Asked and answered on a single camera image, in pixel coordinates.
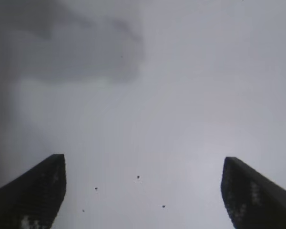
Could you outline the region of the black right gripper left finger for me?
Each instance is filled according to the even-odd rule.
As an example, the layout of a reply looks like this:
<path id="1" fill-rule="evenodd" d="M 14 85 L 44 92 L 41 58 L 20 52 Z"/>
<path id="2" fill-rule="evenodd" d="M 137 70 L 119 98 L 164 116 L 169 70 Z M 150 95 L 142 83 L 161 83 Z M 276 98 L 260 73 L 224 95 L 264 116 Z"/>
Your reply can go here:
<path id="1" fill-rule="evenodd" d="M 66 194 L 64 154 L 53 154 L 0 188 L 0 229 L 50 229 Z"/>

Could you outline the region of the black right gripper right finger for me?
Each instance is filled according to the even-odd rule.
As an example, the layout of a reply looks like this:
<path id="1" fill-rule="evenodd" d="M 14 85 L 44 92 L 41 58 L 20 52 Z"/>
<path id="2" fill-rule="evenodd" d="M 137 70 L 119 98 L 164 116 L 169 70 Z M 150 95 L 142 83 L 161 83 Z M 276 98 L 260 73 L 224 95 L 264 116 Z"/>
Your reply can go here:
<path id="1" fill-rule="evenodd" d="M 286 229 L 286 190 L 237 157 L 226 157 L 221 195 L 236 229 Z"/>

